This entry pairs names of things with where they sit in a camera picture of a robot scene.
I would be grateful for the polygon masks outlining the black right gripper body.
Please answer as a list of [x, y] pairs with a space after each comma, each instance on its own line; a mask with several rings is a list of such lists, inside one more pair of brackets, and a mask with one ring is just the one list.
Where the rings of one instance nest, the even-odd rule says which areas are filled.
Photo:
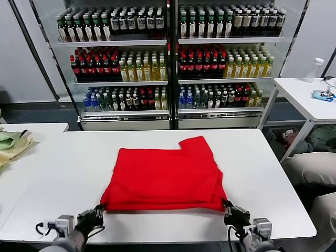
[[236, 208], [237, 211], [224, 216], [224, 224], [226, 226], [233, 226], [237, 230], [250, 226], [250, 212], [239, 206], [236, 206]]

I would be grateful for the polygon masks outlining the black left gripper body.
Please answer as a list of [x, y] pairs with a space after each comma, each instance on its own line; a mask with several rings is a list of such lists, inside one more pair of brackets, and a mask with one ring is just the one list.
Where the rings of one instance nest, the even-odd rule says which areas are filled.
[[85, 238], [89, 238], [89, 234], [96, 228], [103, 227], [103, 219], [96, 217], [94, 209], [88, 209], [78, 214], [76, 230], [80, 231]]

